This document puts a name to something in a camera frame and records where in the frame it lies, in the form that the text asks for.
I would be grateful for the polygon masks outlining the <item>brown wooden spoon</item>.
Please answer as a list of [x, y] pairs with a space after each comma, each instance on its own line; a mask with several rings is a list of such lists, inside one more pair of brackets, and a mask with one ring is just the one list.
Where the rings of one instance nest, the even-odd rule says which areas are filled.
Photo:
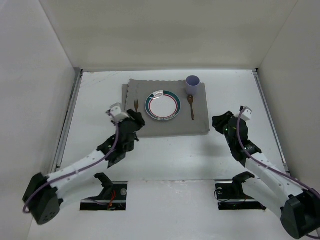
[[191, 119], [194, 121], [195, 120], [195, 114], [194, 114], [194, 109], [193, 109], [194, 97], [192, 95], [188, 95], [187, 101], [190, 105]]

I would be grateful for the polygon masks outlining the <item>grey cloth placemat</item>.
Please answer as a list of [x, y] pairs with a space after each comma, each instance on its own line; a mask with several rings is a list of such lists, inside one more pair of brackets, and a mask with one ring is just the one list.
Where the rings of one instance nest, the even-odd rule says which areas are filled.
[[[147, 98], [154, 92], [167, 91], [176, 95], [177, 114], [169, 120], [152, 118], [146, 110]], [[206, 135], [210, 131], [210, 121], [207, 104], [206, 86], [200, 83], [193, 97], [194, 119], [191, 116], [190, 104], [187, 100], [186, 83], [184, 80], [135, 80], [122, 85], [122, 106], [125, 110], [135, 109], [138, 101], [138, 111], [145, 121], [145, 126], [137, 133], [140, 138], [196, 136]]]

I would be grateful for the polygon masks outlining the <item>brown wooden fork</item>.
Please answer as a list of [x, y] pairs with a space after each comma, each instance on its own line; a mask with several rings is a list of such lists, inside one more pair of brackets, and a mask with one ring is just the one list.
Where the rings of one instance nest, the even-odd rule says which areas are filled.
[[134, 101], [134, 109], [135, 109], [135, 112], [136, 112], [136, 113], [137, 113], [138, 110], [139, 110], [139, 100], [138, 100], [138, 99], [136, 99], [136, 100]]

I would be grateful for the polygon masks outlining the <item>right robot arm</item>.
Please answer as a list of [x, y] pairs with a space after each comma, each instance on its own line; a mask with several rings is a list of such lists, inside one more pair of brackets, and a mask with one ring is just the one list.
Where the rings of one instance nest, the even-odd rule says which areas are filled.
[[273, 212], [292, 238], [310, 237], [320, 228], [320, 194], [281, 172], [249, 140], [247, 121], [251, 117], [252, 111], [242, 107], [238, 115], [228, 111], [212, 118], [213, 128], [224, 135], [232, 157], [247, 169], [232, 179], [233, 191]]

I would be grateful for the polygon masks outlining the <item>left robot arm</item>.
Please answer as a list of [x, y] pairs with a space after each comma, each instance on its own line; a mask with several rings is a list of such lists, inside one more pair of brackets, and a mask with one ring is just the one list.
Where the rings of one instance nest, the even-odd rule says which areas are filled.
[[38, 225], [51, 221], [69, 204], [82, 200], [100, 203], [112, 195], [114, 184], [105, 171], [134, 150], [137, 132], [145, 126], [145, 120], [132, 109], [112, 107], [107, 114], [116, 128], [114, 135], [76, 163], [31, 178], [22, 197], [22, 211], [31, 214]]

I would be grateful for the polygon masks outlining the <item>lilac plastic cup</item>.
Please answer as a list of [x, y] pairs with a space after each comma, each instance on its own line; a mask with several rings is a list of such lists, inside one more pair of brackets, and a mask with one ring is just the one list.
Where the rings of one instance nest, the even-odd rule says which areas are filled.
[[195, 75], [190, 75], [185, 80], [185, 91], [188, 95], [195, 95], [200, 86], [200, 79]]

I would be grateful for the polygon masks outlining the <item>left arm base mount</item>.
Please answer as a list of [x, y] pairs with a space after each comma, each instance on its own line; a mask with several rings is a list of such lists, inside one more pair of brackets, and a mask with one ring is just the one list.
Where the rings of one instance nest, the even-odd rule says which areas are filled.
[[127, 208], [128, 182], [115, 181], [111, 191], [82, 200], [80, 211], [125, 211]]

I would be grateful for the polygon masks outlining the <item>white plate with green rim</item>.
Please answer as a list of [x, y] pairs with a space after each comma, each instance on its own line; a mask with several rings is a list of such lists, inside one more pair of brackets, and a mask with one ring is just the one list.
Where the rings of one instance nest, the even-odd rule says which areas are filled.
[[179, 97], [168, 90], [158, 90], [151, 93], [145, 100], [146, 113], [157, 121], [170, 121], [181, 111]]

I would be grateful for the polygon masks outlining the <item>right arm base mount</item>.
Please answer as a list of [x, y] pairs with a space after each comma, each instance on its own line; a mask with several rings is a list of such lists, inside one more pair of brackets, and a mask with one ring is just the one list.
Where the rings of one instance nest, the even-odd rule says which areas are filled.
[[214, 197], [220, 211], [266, 210], [267, 208], [234, 187], [232, 181], [216, 181]]

